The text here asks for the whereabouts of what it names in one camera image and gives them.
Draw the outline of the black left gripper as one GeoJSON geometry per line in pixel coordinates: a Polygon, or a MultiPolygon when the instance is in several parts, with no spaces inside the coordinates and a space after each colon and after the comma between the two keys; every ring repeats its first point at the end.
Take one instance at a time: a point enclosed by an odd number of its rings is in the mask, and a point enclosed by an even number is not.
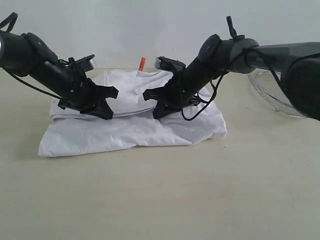
{"type": "Polygon", "coordinates": [[[61,98],[57,106],[63,110],[76,110],[81,114],[111,120],[113,111],[106,99],[116,99],[118,93],[119,91],[114,86],[97,85],[87,78],[81,86],[70,93],[68,98],[61,98]]]}

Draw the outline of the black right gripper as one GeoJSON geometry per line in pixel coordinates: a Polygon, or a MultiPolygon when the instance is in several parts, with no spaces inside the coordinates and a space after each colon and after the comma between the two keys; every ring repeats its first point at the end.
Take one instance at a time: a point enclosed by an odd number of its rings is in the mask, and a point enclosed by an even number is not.
{"type": "Polygon", "coordinates": [[[161,119],[192,105],[192,97],[204,87],[203,72],[179,72],[161,87],[146,89],[144,100],[155,100],[154,119],[161,119]]]}

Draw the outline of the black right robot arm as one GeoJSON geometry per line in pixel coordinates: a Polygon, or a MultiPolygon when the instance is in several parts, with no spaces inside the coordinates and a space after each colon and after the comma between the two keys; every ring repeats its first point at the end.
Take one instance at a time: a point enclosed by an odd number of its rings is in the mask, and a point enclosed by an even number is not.
{"type": "Polygon", "coordinates": [[[249,74],[256,69],[272,73],[292,106],[306,117],[320,118],[320,44],[318,42],[259,45],[243,35],[222,40],[216,34],[202,45],[189,64],[159,57],[158,69],[172,72],[162,87],[146,89],[143,98],[155,100],[155,119],[182,112],[200,103],[198,92],[228,73],[249,74]]]}

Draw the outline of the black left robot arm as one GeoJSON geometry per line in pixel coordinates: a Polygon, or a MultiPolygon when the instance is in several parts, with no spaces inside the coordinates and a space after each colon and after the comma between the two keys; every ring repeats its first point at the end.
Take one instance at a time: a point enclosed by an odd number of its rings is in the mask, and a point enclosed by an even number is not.
{"type": "Polygon", "coordinates": [[[58,107],[110,120],[113,111],[107,98],[117,98],[113,86],[95,84],[86,72],[94,69],[94,55],[67,61],[58,56],[35,34],[0,33],[0,66],[13,76],[31,78],[58,96],[58,107]]]}

